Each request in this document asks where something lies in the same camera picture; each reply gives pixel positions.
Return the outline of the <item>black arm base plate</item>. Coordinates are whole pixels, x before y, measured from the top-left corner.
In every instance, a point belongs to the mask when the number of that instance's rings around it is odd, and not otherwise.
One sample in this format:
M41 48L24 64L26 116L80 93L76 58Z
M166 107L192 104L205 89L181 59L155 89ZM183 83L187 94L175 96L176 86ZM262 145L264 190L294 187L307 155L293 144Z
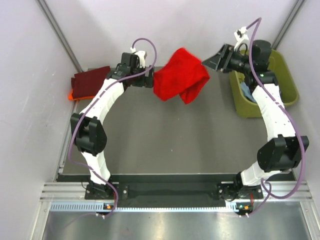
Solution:
M133 182L118 183L114 187L118 192L110 186L98 186L90 183L86 186L86 200L113 200L128 201L143 199L151 202L151 198L164 201L169 197L191 200L199 198L200 200L214 201L233 201L233 200L261 200L263 198L262 190L259 186L245 187L237 189L232 183L216 183L216 182Z

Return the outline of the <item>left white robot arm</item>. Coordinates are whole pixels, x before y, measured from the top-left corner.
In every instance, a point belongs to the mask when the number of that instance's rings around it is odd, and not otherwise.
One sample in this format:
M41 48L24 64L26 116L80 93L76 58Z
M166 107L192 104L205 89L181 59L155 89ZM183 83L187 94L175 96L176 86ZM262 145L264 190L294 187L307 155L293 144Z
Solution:
M103 122L115 101L130 87L152 88L154 67L146 67L147 53L134 47L121 56L120 63L110 71L93 100L80 113L70 118L72 140L84 157L90 177L85 199L107 200L115 197L114 187L108 183L104 149L107 144Z

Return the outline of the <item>red t shirt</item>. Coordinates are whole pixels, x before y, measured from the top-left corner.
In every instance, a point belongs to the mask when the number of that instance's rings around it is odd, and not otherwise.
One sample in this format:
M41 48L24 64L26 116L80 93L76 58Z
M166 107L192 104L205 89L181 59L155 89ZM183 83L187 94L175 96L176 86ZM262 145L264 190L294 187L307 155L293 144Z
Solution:
M163 68L154 73L153 92L164 102L180 96L188 105L196 99L209 79L202 61L181 47Z

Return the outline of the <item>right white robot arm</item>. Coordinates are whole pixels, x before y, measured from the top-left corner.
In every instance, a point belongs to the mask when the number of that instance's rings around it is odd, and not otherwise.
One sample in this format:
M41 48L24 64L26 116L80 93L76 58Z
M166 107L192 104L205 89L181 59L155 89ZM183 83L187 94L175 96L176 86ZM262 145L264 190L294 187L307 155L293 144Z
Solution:
M285 109L279 81L269 67L271 54L268 41L255 40L246 54L224 44L202 62L216 72L244 75L244 84L257 103L266 128L267 142L257 151L256 162L234 179L233 192L239 198L245 198L270 177L299 166L309 146L308 137L298 135Z

